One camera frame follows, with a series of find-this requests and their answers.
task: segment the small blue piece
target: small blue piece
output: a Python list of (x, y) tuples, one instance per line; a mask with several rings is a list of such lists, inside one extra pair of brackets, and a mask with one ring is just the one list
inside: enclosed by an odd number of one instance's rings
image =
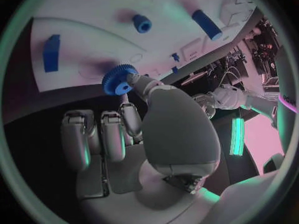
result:
[(171, 56), (173, 57), (173, 59), (174, 59), (176, 62), (179, 62), (179, 56), (178, 56), (177, 53), (173, 53)]
[(43, 47), (42, 57), (45, 72), (58, 71), (60, 35), (52, 35)]
[(204, 30), (212, 41), (222, 36), (222, 31), (219, 27), (202, 10), (196, 10), (192, 15), (192, 19)]
[(138, 74), (134, 66), (124, 64), (113, 68), (102, 80), (104, 92), (109, 96), (121, 96), (128, 93), (132, 87), (127, 82), (128, 74)]
[(176, 73), (178, 73), (178, 68), (176, 66), (172, 67), (172, 71), (176, 74)]
[(151, 29), (151, 21), (146, 16), (137, 14), (132, 18), (132, 20), (134, 27), (139, 33), (146, 33)]

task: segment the green led strip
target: green led strip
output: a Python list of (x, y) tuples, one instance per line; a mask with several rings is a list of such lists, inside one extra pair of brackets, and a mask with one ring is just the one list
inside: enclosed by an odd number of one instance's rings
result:
[(232, 125), (232, 140), (230, 155), (243, 155), (244, 149), (244, 119), (234, 118)]

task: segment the blue plastic part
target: blue plastic part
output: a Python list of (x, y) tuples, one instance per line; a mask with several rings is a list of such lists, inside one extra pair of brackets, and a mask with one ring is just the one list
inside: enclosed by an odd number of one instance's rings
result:
[(219, 27), (202, 10), (196, 10), (192, 15), (192, 19), (204, 30), (212, 41), (222, 36), (222, 31)]
[(134, 27), (139, 33), (146, 33), (151, 29), (151, 21), (146, 16), (137, 14), (132, 18), (132, 20)]
[(179, 55), (177, 53), (173, 53), (171, 56), (176, 62), (179, 62)]
[(128, 64), (113, 68), (103, 77), (104, 92), (109, 96), (121, 96), (128, 93), (132, 89), (127, 83), (128, 74), (138, 74), (138, 71)]
[(52, 35), (46, 41), (42, 52), (45, 72), (58, 71), (59, 47), (60, 35)]
[(178, 68), (176, 66), (172, 67), (172, 71), (176, 74), (176, 73), (178, 73)]

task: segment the blue gear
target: blue gear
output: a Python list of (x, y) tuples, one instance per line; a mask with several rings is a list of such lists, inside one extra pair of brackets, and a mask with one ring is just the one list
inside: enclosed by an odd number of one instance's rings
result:
[(138, 74), (134, 66), (119, 65), (109, 71), (102, 80), (104, 92), (109, 96), (121, 96), (128, 93), (132, 87), (127, 82), (128, 74)]

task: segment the blue cylinder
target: blue cylinder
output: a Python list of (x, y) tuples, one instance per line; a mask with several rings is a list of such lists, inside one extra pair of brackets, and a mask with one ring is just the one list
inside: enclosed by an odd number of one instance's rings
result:
[(219, 27), (202, 10), (196, 10), (192, 15), (192, 19), (204, 30), (212, 41), (222, 36), (222, 31)]
[(139, 33), (146, 33), (151, 29), (151, 21), (146, 16), (137, 14), (132, 18), (132, 20), (134, 27)]

